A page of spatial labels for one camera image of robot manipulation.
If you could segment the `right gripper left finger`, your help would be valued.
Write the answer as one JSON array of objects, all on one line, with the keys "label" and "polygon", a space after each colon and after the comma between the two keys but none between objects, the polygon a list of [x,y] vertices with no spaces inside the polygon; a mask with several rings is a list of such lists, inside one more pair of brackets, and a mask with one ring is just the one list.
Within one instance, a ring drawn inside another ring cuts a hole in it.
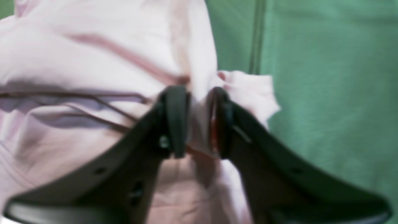
[{"label": "right gripper left finger", "polygon": [[12,197],[10,224],[143,224],[164,160],[185,156],[187,103],[171,86],[121,140],[51,183]]}]

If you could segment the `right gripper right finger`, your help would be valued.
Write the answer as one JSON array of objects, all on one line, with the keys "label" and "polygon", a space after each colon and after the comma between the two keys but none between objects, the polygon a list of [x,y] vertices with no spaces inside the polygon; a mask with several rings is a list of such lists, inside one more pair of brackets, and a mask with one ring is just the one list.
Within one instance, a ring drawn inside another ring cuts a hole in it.
[{"label": "right gripper right finger", "polygon": [[212,146],[238,170],[255,224],[385,224],[383,197],[295,155],[220,87],[208,96]]}]

